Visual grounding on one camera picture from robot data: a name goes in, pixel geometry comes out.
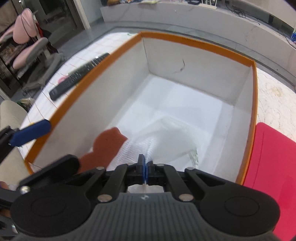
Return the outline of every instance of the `blue gripper pad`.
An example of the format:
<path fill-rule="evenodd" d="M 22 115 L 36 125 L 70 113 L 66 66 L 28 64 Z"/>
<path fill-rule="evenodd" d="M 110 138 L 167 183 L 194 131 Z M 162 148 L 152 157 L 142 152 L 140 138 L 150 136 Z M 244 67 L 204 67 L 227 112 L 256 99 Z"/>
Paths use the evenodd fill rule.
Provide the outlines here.
<path fill-rule="evenodd" d="M 9 143 L 12 146 L 20 147 L 27 142 L 30 142 L 31 140 L 48 134 L 50 132 L 50 129 L 51 124 L 49 120 L 39 121 L 14 133 Z"/>

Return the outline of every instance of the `glass door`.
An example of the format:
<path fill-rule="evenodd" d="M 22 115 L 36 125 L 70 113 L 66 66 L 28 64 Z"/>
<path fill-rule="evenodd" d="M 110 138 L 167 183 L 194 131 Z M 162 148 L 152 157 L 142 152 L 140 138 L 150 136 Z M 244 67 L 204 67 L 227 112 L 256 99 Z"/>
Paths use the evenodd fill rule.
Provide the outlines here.
<path fill-rule="evenodd" d="M 83 30 L 83 25 L 71 0 L 13 0 L 20 14 L 29 8 L 50 43 L 58 48 Z"/>

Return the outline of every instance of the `ribbed gray surface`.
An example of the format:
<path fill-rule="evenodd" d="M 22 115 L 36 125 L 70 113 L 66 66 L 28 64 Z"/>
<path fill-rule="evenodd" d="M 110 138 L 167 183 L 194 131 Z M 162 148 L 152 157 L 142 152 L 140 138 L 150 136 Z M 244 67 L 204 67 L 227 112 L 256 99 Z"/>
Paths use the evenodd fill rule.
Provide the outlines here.
<path fill-rule="evenodd" d="M 202 219 L 192 203 L 176 201 L 171 193 L 121 193 L 116 201 L 97 205 L 90 218 L 71 233 L 46 239 L 22 234 L 14 238 L 25 240 L 279 241 L 271 232 L 250 238 L 221 233 Z"/>

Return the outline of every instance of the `pink chair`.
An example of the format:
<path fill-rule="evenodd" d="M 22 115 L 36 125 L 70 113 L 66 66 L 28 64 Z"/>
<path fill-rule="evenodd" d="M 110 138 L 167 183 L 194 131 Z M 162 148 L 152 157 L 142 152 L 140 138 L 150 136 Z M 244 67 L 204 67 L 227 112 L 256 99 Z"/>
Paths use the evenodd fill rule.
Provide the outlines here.
<path fill-rule="evenodd" d="M 33 45 L 25 48 L 18 54 L 12 64 L 14 69 L 21 69 L 31 65 L 37 58 L 40 60 L 40 63 L 22 88 L 25 92 L 32 89 L 43 88 L 62 61 L 61 54 L 50 54 L 46 49 L 48 39 L 40 36 L 36 22 L 31 10 L 26 8 L 18 15 L 15 24 L 7 29 L 0 37 L 0 43 L 12 37 L 13 40 L 20 45 L 37 38 L 37 41 L 35 41 Z"/>

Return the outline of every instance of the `red mat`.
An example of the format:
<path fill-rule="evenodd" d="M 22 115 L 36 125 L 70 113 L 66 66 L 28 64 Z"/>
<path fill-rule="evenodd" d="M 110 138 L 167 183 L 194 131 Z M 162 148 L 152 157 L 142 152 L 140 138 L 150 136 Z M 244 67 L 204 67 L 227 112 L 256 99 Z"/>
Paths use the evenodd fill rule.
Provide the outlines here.
<path fill-rule="evenodd" d="M 273 197 L 281 214 L 274 234 L 283 241 L 296 235 L 296 143 L 258 123 L 244 186 Z"/>

